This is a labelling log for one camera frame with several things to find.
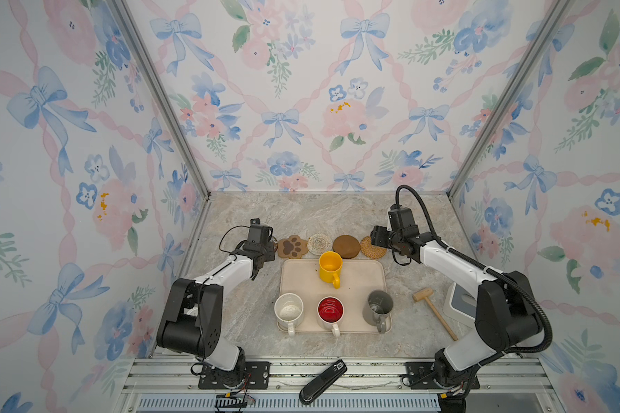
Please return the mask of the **multicolour woven rope coaster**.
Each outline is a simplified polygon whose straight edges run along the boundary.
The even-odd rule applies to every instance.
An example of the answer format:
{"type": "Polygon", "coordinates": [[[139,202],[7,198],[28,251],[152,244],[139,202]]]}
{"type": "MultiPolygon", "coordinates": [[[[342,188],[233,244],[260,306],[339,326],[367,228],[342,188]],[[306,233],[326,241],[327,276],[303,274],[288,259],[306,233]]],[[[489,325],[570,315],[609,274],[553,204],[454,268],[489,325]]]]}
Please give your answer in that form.
{"type": "Polygon", "coordinates": [[[327,251],[332,250],[332,239],[325,234],[314,234],[308,238],[308,251],[315,255],[321,256],[327,251]]]}

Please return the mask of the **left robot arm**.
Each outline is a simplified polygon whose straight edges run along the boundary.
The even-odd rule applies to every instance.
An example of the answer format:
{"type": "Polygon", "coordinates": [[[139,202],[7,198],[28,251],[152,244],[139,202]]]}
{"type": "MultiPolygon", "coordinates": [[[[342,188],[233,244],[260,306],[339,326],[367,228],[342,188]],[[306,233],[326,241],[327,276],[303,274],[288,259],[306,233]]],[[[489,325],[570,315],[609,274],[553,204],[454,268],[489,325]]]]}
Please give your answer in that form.
{"type": "Polygon", "coordinates": [[[175,280],[158,327],[158,347],[191,354],[225,372],[239,369],[241,348],[221,336],[225,297],[242,282],[254,280],[275,254],[273,237],[246,240],[206,275],[175,280]]]}

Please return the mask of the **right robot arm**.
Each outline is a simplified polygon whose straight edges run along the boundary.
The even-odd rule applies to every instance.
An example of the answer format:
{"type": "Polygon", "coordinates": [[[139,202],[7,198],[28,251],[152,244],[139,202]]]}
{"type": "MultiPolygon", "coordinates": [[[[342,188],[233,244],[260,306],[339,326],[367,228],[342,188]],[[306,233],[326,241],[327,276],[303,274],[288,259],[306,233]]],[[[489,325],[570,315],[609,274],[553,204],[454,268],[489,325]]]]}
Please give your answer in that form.
{"type": "Polygon", "coordinates": [[[409,208],[392,206],[387,215],[389,225],[377,225],[370,233],[374,246],[437,270],[475,298],[473,330],[437,351],[429,379],[444,389],[468,390],[487,364],[551,346],[549,318],[524,274],[491,268],[449,246],[436,232],[421,232],[409,208]]]}

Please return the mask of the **yellow mug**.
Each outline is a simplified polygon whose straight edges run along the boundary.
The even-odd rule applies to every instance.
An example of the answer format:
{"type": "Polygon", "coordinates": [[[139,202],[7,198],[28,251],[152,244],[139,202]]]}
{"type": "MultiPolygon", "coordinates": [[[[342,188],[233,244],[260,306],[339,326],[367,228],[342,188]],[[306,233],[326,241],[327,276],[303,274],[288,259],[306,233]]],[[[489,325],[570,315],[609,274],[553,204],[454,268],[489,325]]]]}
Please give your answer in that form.
{"type": "Polygon", "coordinates": [[[331,284],[335,289],[341,287],[341,270],[343,268],[343,258],[334,251],[323,253],[319,260],[319,277],[320,280],[327,284],[331,284]]]}

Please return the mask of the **plain round wooden coaster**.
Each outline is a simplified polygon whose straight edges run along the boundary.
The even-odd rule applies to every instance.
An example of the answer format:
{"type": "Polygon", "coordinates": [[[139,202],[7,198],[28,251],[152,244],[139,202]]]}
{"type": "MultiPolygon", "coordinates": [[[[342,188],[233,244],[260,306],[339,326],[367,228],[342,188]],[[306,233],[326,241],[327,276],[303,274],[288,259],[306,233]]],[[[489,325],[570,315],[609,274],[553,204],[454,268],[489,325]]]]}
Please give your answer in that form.
{"type": "Polygon", "coordinates": [[[332,250],[343,259],[353,259],[360,253],[361,244],[351,235],[341,235],[333,241],[332,250]]]}

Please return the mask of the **grey mug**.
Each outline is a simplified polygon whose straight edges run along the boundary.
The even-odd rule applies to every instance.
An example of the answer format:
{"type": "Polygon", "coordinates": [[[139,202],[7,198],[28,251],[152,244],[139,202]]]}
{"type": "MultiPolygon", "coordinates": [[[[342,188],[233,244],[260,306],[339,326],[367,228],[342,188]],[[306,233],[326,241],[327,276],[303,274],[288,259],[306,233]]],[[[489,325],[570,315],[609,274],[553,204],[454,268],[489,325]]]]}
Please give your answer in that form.
{"type": "Polygon", "coordinates": [[[379,334],[385,334],[389,330],[389,317],[393,309],[393,298],[385,291],[375,290],[366,299],[363,319],[375,327],[379,334]]]}

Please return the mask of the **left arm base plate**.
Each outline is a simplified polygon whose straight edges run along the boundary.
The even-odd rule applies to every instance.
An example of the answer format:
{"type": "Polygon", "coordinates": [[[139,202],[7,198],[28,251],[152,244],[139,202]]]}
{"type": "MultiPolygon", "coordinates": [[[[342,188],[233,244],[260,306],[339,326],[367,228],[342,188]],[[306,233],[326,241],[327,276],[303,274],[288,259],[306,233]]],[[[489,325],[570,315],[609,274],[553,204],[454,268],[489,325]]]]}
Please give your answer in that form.
{"type": "Polygon", "coordinates": [[[270,380],[268,361],[239,361],[232,371],[214,368],[208,363],[196,363],[191,373],[198,378],[201,390],[266,390],[270,380]]]}

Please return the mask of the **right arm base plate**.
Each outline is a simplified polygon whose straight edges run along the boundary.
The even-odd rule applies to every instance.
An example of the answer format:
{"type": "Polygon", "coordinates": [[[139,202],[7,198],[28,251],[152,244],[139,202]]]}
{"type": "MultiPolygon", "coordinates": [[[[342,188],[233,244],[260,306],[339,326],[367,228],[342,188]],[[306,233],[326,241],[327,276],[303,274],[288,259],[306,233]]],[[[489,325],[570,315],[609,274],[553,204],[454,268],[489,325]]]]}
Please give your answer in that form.
{"type": "Polygon", "coordinates": [[[471,367],[458,372],[449,363],[442,361],[409,361],[405,368],[402,383],[413,390],[464,390],[474,371],[474,367],[471,367]]]}

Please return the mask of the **cork paw print coaster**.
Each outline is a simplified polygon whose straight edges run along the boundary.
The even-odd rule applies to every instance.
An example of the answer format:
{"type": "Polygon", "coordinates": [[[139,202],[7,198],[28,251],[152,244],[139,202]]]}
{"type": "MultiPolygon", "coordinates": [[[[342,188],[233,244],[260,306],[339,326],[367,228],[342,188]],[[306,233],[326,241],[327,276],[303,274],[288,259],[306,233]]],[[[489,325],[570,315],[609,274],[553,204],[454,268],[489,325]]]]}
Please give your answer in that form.
{"type": "Polygon", "coordinates": [[[277,254],[282,259],[300,259],[308,254],[308,241],[298,235],[282,239],[277,244],[277,254]]]}

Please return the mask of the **wicker rattan coaster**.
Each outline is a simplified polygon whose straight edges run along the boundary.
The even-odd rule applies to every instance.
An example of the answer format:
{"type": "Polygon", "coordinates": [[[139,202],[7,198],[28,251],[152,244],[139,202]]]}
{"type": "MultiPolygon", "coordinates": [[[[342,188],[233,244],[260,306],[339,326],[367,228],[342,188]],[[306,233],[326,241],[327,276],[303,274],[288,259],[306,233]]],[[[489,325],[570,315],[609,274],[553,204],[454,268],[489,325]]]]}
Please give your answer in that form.
{"type": "Polygon", "coordinates": [[[370,236],[364,237],[361,240],[360,251],[364,256],[371,260],[380,260],[387,254],[387,250],[385,248],[372,244],[372,239],[370,236]]]}

